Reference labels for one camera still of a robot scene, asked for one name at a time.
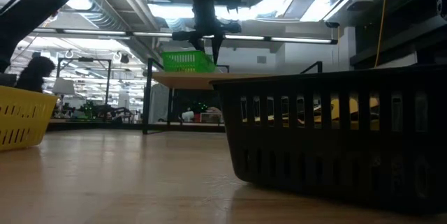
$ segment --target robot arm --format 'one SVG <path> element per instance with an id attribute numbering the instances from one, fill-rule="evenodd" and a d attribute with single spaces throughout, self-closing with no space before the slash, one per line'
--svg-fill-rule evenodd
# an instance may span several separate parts
<path id="1" fill-rule="evenodd" d="M 17 44 L 68 0 L 20 0 L 0 15 L 0 73 L 10 65 Z"/>

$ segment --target lamp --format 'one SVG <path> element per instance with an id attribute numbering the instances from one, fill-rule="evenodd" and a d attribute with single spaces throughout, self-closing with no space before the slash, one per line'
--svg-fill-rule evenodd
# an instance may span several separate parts
<path id="1" fill-rule="evenodd" d="M 129 63 L 129 54 L 122 54 L 120 61 L 123 64 L 128 64 Z"/>
<path id="2" fill-rule="evenodd" d="M 59 105 L 59 112 L 56 117 L 65 117 L 64 110 L 64 96 L 75 94 L 75 83 L 72 80 L 65 80 L 62 77 L 58 77 L 56 82 L 54 82 L 53 93 L 56 95 L 61 95 L 61 104 Z"/>

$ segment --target wooden tabletop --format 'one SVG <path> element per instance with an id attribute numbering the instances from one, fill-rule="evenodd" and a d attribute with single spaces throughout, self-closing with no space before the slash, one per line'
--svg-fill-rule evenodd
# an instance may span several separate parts
<path id="1" fill-rule="evenodd" d="M 152 78 L 174 89 L 212 89 L 210 81 L 229 80 L 250 77 L 268 77 L 269 75 L 231 74 L 231 73 L 162 73 L 152 74 Z"/>
<path id="2" fill-rule="evenodd" d="M 0 223 L 447 223 L 236 178 L 223 133 L 70 130 L 0 153 Z"/>

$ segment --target table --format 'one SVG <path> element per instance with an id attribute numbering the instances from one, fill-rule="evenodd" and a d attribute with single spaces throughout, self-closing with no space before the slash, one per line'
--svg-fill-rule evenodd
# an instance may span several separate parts
<path id="1" fill-rule="evenodd" d="M 232 74 L 232 73 L 152 73 L 152 78 L 169 88 L 168 125 L 172 109 L 173 89 L 213 90 L 212 80 L 231 80 L 240 78 L 268 77 L 270 75 Z"/>

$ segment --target ceiling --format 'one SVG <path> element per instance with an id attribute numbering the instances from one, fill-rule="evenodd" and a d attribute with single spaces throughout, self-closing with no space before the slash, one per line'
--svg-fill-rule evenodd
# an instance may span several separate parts
<path id="1" fill-rule="evenodd" d="M 3 6 L 8 0 L 0 0 L 0 6 Z M 102 29 L 108 31 L 172 31 L 176 27 L 172 25 L 176 22 L 182 28 L 192 29 L 193 19 L 191 19 L 191 0 L 71 0 L 60 11 L 56 19 L 47 20 L 42 27 L 64 28 L 64 29 Z M 324 23 L 323 18 L 342 6 L 336 12 L 331 22 L 339 22 L 342 26 L 369 24 L 373 16 L 369 15 L 372 10 L 380 9 L 381 0 L 373 0 L 373 4 L 368 10 L 356 12 L 347 11 L 346 7 L 353 0 L 347 0 L 342 4 L 342 0 L 242 0 L 239 13 L 228 13 L 226 9 L 216 7 L 217 16 L 222 21 L 223 17 L 240 19 L 242 33 L 253 36 L 292 36 L 306 38 L 334 38 L 334 31 L 329 29 Z M 391 0 L 398 7 L 402 0 Z M 38 35 L 31 34 L 27 36 L 18 46 L 13 56 L 13 66 L 10 69 L 12 73 L 19 73 L 23 66 L 26 66 L 34 51 L 45 52 L 45 55 L 51 56 L 55 61 L 57 57 L 65 56 L 67 52 L 74 53 L 76 56 L 93 57 L 97 59 L 112 59 L 112 68 L 129 69 L 128 71 L 117 70 L 112 72 L 116 77 L 113 81 L 114 90 L 131 91 L 133 101 L 141 101 L 142 82 L 132 83 L 125 80 L 143 80 L 142 72 L 145 69 L 145 63 L 148 57 L 153 57 L 161 62 L 160 54 L 164 50 L 180 51 L 192 50 L 190 44 L 185 42 L 174 42 L 171 40 L 159 40 L 158 38 L 99 38 L 98 36 L 67 36 L 58 38 L 60 35 Z M 254 49 L 253 54 L 258 50 L 269 50 L 274 54 L 282 43 L 268 43 L 262 41 L 243 41 L 227 40 L 222 47 L 236 50 L 238 48 Z M 129 54 L 131 56 L 129 64 L 119 62 L 120 54 Z M 238 67 L 241 63 L 239 58 L 232 58 L 231 61 L 224 59 L 226 64 Z M 77 67 L 66 69 L 61 73 L 66 77 L 84 78 L 85 76 L 94 76 L 96 79 L 103 79 L 106 75 L 101 64 L 77 63 Z M 76 71 L 79 68 L 95 68 L 88 70 L 86 74 Z M 104 94 L 104 88 L 96 83 L 88 85 L 82 81 L 78 85 L 78 91 L 81 95 Z"/>

